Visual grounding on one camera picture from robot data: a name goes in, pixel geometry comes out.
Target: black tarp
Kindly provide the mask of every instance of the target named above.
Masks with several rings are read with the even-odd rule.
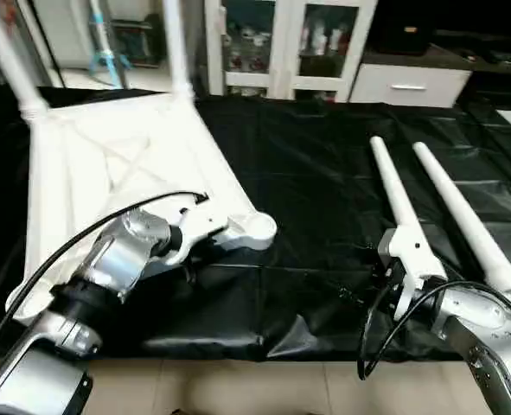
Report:
[[[53,106],[140,93],[42,90]],[[374,134],[386,140],[452,278],[480,281],[482,272],[412,153],[417,141],[431,147],[511,261],[511,125],[491,107],[238,97],[204,99],[197,107],[253,204],[278,223],[277,238],[265,252],[239,250],[196,267],[194,285],[182,270],[142,282],[106,339],[105,354],[353,360],[364,299],[377,278],[375,249],[394,226],[368,145]],[[0,318],[22,278],[28,150],[16,103],[0,89]],[[390,327],[380,315],[371,344]],[[20,331],[15,323],[0,348]],[[416,322],[387,354],[390,360],[453,357]]]

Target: white cabinet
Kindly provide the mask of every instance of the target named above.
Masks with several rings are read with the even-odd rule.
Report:
[[[214,95],[346,102],[376,0],[205,0]]]
[[[349,102],[451,108],[469,76],[458,69],[363,64]]]

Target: tile floor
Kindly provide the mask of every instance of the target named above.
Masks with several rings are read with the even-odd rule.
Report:
[[[108,360],[91,364],[85,414],[487,415],[462,362],[354,363]]]
[[[54,69],[49,69],[48,72],[54,86],[61,86],[57,72]],[[61,69],[61,75],[67,88],[112,89],[109,73],[103,68],[94,77],[85,69]],[[166,62],[159,68],[134,67],[127,70],[125,76],[130,89],[167,93],[172,87],[169,66]]]

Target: white pole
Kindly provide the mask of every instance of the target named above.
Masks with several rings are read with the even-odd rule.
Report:
[[[194,93],[186,65],[182,14],[178,0],[163,0],[163,14],[173,91],[178,95],[192,98]]]
[[[378,163],[378,170],[390,206],[393,210],[393,216],[398,225],[412,227],[415,232],[419,233],[421,240],[426,240],[422,227],[418,222],[418,216],[412,208],[409,196],[403,187],[403,183],[399,178],[399,174],[393,165],[390,153],[381,137],[374,136],[370,139],[370,145],[373,149],[374,158]]]
[[[431,153],[426,144],[413,145],[418,159],[436,186],[436,190],[461,228],[470,248],[483,268],[486,283],[505,294],[511,292],[511,263],[495,243],[470,204]]]
[[[21,113],[29,118],[36,112],[44,112],[48,105],[36,90],[32,79],[11,45],[11,41],[0,23],[0,68],[15,93]]]

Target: white drawer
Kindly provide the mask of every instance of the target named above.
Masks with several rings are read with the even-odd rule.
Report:
[[[470,71],[363,64],[349,102],[451,108]]]

